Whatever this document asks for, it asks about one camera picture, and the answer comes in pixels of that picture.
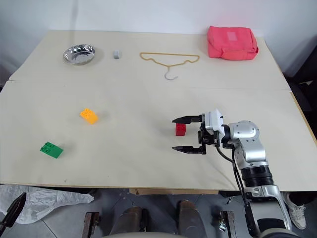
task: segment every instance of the hanger hook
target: hanger hook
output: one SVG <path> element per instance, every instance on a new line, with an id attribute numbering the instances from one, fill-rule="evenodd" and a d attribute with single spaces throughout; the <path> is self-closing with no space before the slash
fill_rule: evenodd
<path id="1" fill-rule="evenodd" d="M 167 80 L 175 80 L 175 79 L 177 79 L 178 76 L 176 76 L 175 78 L 167 78 L 167 77 L 166 77 L 166 75 L 169 73 L 169 68 L 170 68 L 170 67 L 167 67 L 167 72 L 164 74 L 164 78 L 167 79 Z"/>

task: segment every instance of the table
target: table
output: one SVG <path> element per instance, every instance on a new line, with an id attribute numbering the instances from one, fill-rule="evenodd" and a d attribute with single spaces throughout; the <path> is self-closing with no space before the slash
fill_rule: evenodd
<path id="1" fill-rule="evenodd" d="M 89 64 L 62 61 L 70 34 L 75 44 L 97 48 Z M 253 61 L 210 59 L 204 40 L 201 35 L 50 31 L 0 94 L 0 182 L 237 190 L 231 165 L 212 146 L 204 156 L 171 149 L 198 146 L 199 124 L 176 137 L 173 119 L 218 108 L 225 123 L 257 124 L 281 190 L 317 190 L 314 138 L 264 40 L 257 38 L 260 53 Z M 122 51 L 121 59 L 112 58 L 114 50 Z M 171 68 L 171 76 L 179 78 L 167 81 L 166 68 L 142 60 L 141 51 L 201 59 Z M 84 108 L 96 112 L 98 123 L 80 117 Z M 46 141 L 64 149 L 58 159 L 39 151 Z"/>

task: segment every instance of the red lego block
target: red lego block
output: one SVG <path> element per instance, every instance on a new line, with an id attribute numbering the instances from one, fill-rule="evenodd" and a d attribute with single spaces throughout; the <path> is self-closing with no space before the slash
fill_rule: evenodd
<path id="1" fill-rule="evenodd" d="M 183 136 L 186 133 L 186 124 L 176 123 L 176 135 Z"/>

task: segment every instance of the small gray object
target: small gray object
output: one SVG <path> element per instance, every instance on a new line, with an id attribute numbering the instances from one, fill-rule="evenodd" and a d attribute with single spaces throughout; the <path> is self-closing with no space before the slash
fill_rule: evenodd
<path id="1" fill-rule="evenodd" d="M 118 60 L 120 57 L 119 57 L 119 51 L 114 51 L 113 52 L 113 57 Z"/>

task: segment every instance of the shoe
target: shoe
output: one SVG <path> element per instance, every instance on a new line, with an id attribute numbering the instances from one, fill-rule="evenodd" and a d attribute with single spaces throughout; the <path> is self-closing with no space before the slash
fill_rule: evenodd
<path id="1" fill-rule="evenodd" d="M 282 192 L 282 196 L 284 199 L 284 202 L 288 206 L 289 210 L 289 216 L 293 222 L 293 224 L 300 230 L 303 230 L 306 228 L 306 219 L 304 216 L 304 211 L 306 207 L 304 205 L 297 206 L 295 203 L 289 199 L 289 192 Z"/>

